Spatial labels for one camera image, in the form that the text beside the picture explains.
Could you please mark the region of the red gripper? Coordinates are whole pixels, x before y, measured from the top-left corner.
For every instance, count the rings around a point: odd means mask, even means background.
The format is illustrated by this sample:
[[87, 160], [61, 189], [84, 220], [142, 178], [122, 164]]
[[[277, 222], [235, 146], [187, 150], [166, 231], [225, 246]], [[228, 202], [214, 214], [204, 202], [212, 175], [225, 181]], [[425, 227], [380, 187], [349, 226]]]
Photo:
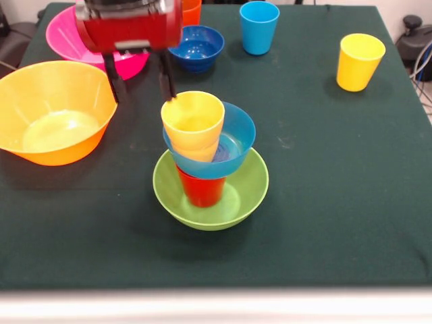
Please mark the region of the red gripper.
[[118, 74], [112, 53], [141, 49], [162, 50], [159, 83], [166, 101], [176, 98], [167, 48], [182, 37], [181, 1], [77, 1], [76, 26], [89, 51], [102, 54], [116, 103], [125, 101], [126, 84]]

